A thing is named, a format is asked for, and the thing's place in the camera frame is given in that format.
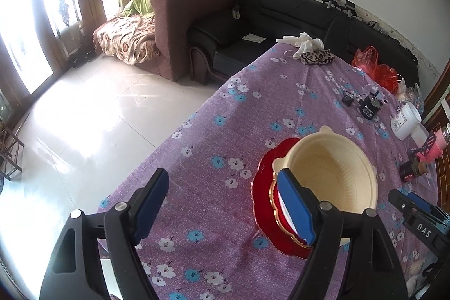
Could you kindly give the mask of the brick pattern wooden cabinet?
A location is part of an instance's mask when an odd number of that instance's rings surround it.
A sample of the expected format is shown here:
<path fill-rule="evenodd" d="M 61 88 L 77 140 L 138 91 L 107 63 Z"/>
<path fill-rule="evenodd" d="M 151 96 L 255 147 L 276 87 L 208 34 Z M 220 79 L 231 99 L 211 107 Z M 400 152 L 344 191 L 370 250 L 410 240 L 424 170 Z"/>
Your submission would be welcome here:
<path fill-rule="evenodd" d="M 425 122 L 423 125 L 428 132 L 434 132 L 449 123 L 449 62 L 425 99 Z"/>

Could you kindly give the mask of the purple floral tablecloth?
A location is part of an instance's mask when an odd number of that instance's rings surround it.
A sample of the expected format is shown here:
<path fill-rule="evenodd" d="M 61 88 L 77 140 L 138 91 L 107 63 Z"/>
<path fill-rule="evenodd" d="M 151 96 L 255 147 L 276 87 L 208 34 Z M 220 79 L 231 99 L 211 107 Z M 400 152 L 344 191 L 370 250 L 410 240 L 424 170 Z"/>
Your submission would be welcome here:
<path fill-rule="evenodd" d="M 263 155 L 289 138 L 329 126 L 357 144 L 374 168 L 377 212 L 407 279 L 416 279 L 427 248 L 404 228 L 388 193 L 438 196 L 436 173 L 409 183 L 398 170 L 414 147 L 390 128 L 400 109 L 388 91 L 373 121 L 345 106 L 353 95 L 375 88 L 363 71 L 336 58 L 305 66 L 277 44 L 229 79 L 168 137 L 101 204 L 108 210 L 127 201 L 154 171 L 168 172 L 168 195 L 150 235 L 137 253 L 161 299 L 286 299 L 305 264 L 282 254 L 264 236 L 253 215 L 251 183 Z"/>

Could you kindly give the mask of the white plastic jar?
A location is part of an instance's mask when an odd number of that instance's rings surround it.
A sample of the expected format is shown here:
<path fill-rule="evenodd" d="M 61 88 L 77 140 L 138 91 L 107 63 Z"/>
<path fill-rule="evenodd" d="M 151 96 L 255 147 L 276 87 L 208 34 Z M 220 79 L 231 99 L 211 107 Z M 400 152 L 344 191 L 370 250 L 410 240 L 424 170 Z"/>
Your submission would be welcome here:
<path fill-rule="evenodd" d="M 411 102 L 407 102 L 390 121 L 390 128 L 399 140 L 404 141 L 421 122 L 422 118 L 417 108 Z"/>

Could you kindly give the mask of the dark jar with red label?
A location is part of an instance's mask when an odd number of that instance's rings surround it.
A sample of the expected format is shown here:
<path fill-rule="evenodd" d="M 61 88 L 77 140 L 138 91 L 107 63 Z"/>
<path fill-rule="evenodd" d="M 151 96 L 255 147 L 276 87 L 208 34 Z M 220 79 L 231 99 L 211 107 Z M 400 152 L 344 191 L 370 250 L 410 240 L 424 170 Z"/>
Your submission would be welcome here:
<path fill-rule="evenodd" d="M 399 168 L 399 175 L 402 181 L 409 182 L 414 178 L 421 177 L 429 172 L 428 164 L 418 158 L 411 159 Z"/>

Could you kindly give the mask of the clear plastic bag with items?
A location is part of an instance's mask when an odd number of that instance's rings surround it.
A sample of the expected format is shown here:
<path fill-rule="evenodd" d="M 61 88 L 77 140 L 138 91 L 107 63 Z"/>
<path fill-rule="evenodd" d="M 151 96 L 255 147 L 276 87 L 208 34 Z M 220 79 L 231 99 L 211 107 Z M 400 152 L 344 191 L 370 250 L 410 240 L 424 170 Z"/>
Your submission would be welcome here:
<path fill-rule="evenodd" d="M 416 83 L 413 87 L 407 87 L 406 81 L 402 75 L 397 76 L 398 88 L 396 98 L 402 103 L 410 102 L 420 114 L 424 111 L 424 100 L 420 86 Z"/>

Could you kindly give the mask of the black sofa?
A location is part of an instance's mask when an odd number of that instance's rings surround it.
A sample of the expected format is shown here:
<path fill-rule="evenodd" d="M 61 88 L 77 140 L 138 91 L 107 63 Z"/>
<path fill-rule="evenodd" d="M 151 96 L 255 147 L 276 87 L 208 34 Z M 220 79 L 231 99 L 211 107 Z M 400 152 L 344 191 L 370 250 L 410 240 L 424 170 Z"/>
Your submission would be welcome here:
<path fill-rule="evenodd" d="M 418 60 L 388 35 L 315 0 L 237 0 L 197 19 L 188 29 L 191 78 L 203 85 L 225 81 L 251 64 L 284 35 L 308 33 L 346 62 L 374 46 L 379 61 L 396 69 L 406 85 L 418 84 Z"/>

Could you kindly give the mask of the black clamps on sofa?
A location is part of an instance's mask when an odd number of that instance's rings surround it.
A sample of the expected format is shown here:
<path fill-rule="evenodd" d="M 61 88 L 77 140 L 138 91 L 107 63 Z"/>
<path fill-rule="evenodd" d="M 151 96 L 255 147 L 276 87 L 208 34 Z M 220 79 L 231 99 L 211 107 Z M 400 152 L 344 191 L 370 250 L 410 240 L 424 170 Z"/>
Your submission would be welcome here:
<path fill-rule="evenodd" d="M 327 8 L 335 8 L 338 11 L 343 12 L 348 18 L 356 18 L 358 16 L 356 12 L 356 5 L 349 0 L 321 0 Z"/>

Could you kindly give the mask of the leopard print pouch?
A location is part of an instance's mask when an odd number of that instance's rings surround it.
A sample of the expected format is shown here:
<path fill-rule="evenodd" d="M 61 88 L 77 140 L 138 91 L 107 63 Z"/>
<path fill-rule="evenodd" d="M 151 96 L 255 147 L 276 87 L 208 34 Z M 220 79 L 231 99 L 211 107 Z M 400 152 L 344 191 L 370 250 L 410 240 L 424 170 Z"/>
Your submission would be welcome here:
<path fill-rule="evenodd" d="M 324 66 L 333 60 L 334 55 L 329 50 L 315 50 L 300 55 L 300 61 L 306 66 Z"/>

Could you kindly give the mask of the white gloves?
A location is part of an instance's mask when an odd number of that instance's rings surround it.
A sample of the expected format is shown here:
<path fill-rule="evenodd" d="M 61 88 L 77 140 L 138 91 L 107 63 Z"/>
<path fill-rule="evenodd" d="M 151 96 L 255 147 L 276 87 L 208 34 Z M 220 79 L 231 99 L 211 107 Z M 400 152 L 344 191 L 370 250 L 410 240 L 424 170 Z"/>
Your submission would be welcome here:
<path fill-rule="evenodd" d="M 312 38 L 305 32 L 300 33 L 298 37 L 284 35 L 282 38 L 277 38 L 276 42 L 291 45 L 297 48 L 298 50 L 292 56 L 294 59 L 299 59 L 300 55 L 304 53 L 324 50 L 324 44 L 321 39 Z"/>

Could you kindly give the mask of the red gold-rimmed plate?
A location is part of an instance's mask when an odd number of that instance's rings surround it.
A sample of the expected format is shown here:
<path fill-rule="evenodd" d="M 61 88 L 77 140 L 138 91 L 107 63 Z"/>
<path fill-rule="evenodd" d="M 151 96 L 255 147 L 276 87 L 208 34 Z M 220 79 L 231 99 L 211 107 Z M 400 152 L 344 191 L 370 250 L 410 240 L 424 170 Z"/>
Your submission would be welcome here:
<path fill-rule="evenodd" d="M 282 211 L 281 200 L 278 197 L 278 188 L 276 179 L 274 179 L 269 188 L 269 202 L 274 211 L 274 220 L 278 227 L 290 237 L 290 239 L 298 246 L 310 249 L 311 247 L 306 244 L 303 239 L 300 239 L 298 234 L 295 233 L 291 225 L 287 223 L 287 219 Z"/>

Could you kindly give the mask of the black perforated card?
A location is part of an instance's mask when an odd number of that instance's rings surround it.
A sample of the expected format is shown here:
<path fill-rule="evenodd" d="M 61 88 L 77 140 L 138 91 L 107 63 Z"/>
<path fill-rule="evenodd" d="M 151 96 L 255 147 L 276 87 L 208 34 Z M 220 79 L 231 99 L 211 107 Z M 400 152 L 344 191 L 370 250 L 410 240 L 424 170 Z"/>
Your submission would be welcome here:
<path fill-rule="evenodd" d="M 436 140 L 437 140 L 436 132 L 431 132 L 428 135 L 425 142 L 423 143 L 423 145 L 417 149 L 417 155 L 421 157 L 427 157 L 431 153 L 433 147 L 435 146 Z"/>

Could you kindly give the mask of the large beige fibre bowl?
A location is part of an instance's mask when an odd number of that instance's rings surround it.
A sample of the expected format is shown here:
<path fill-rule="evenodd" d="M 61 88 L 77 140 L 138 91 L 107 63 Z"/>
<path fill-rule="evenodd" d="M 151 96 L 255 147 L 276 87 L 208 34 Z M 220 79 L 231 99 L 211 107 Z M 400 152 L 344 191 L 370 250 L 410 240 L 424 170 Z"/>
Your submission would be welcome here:
<path fill-rule="evenodd" d="M 317 199 L 344 212 L 363 213 L 377 205 L 375 166 L 353 141 L 329 126 L 303 137 L 272 162 L 275 174 L 283 168 L 290 169 Z"/>

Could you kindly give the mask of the red scalloped plate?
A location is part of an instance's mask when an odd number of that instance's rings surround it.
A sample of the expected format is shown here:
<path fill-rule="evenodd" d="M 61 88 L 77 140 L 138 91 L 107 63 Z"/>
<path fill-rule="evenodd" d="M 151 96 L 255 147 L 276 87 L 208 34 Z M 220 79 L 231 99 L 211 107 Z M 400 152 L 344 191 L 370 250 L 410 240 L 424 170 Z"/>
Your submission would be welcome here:
<path fill-rule="evenodd" d="M 290 234 L 284 232 L 278 225 L 275 207 L 280 208 L 279 201 L 273 199 L 271 192 L 271 186 L 275 185 L 272 162 L 276 158 L 285 157 L 299 141 L 299 138 L 285 139 L 262 156 L 258 170 L 253 177 L 251 195 L 255 223 L 264 234 L 265 239 L 283 254 L 307 259 L 311 250 L 296 243 Z"/>

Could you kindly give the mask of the red plastic bag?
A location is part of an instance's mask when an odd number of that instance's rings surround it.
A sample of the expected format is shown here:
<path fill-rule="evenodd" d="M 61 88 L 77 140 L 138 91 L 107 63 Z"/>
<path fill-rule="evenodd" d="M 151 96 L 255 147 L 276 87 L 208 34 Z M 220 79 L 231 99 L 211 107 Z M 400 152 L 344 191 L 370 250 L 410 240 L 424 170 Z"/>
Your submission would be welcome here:
<path fill-rule="evenodd" d="M 374 82 L 390 93 L 396 94 L 397 71 L 386 64 L 379 64 L 378 59 L 378 51 L 373 46 L 367 46 L 364 50 L 356 50 L 351 65 L 364 71 Z"/>

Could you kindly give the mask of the floral blanket on sofa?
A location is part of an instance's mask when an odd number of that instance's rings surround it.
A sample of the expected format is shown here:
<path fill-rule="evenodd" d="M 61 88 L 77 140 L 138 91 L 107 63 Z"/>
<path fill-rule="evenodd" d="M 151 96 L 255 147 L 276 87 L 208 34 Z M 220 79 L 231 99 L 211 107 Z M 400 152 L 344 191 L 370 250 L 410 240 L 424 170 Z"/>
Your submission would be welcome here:
<path fill-rule="evenodd" d="M 115 17 L 92 34 L 92 41 L 98 55 L 113 56 L 132 66 L 159 55 L 153 14 Z"/>

